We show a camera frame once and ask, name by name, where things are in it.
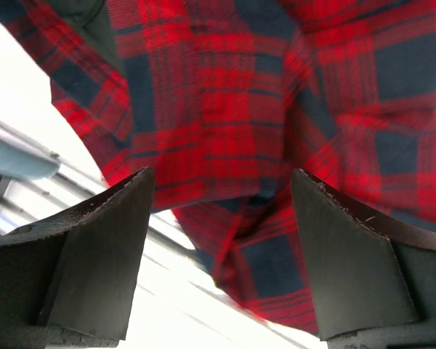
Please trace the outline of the blue hanger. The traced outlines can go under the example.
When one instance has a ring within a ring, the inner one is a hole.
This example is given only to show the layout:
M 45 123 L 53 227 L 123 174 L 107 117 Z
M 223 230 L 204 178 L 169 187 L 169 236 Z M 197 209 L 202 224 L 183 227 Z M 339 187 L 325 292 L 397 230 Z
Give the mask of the blue hanger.
M 55 175 L 60 164 L 0 135 L 0 175 L 19 180 L 40 180 Z

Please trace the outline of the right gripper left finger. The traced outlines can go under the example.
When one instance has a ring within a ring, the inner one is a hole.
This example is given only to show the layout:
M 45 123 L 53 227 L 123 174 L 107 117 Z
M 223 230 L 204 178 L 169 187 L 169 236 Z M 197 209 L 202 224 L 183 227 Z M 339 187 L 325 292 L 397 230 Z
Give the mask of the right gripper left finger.
M 125 339 L 154 188 L 144 168 L 0 236 L 0 348 L 114 348 Z

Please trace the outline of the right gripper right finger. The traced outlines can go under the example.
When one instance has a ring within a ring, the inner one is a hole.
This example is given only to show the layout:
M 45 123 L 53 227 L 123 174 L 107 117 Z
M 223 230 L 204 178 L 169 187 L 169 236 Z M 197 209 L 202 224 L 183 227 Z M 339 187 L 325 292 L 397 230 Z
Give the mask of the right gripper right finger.
M 330 348 L 436 348 L 436 233 L 300 169 L 291 193 L 320 339 Z

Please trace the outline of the red navy plaid skirt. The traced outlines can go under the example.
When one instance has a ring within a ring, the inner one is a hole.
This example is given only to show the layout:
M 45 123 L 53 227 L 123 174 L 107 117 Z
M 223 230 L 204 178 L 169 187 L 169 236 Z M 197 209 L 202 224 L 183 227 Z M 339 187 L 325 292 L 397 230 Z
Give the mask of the red navy plaid skirt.
M 217 286 L 315 334 L 302 168 L 436 232 L 436 1 L 0 1 L 114 185 L 156 175 Z

